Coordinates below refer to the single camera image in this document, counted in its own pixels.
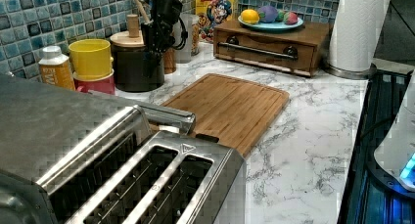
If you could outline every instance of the spice bottle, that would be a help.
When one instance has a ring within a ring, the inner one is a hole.
[[[43,58],[39,62],[40,74],[44,83],[75,90],[69,67],[69,57],[62,54],[59,46],[42,49]]]

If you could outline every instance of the toaster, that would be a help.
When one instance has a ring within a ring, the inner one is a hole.
[[[234,149],[139,105],[0,75],[0,223],[244,223]]]

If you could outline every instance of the lemon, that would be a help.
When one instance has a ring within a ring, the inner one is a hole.
[[[247,9],[241,13],[241,19],[243,22],[256,24],[259,22],[259,14],[256,10]]]

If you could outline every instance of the wooden cutting board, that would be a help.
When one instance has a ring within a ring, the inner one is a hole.
[[[207,74],[163,105],[196,115],[191,136],[217,137],[219,144],[246,157],[288,99],[287,92],[276,88]]]

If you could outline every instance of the kitchen counter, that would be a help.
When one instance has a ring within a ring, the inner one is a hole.
[[[246,223],[336,223],[367,81],[322,70],[304,78],[215,59],[210,44],[200,50],[166,75],[161,88],[115,93],[160,105],[207,73],[287,91],[288,105],[247,158]]]

